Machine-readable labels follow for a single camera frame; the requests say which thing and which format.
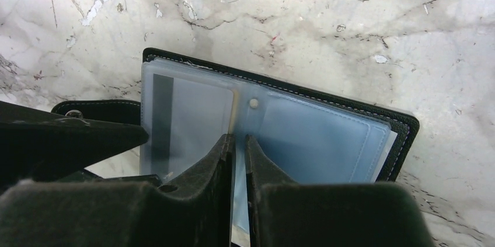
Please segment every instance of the marble surface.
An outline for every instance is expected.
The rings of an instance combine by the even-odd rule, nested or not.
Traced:
[[[494,21],[495,0],[0,0],[0,100],[139,100],[156,47],[410,110],[399,183],[438,246],[495,246]]]

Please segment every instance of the card holder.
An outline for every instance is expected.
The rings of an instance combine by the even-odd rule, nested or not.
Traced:
[[[253,73],[148,48],[142,66],[141,173],[167,179],[236,136],[233,223],[249,230],[246,135],[305,184],[395,180],[419,129],[408,115]]]

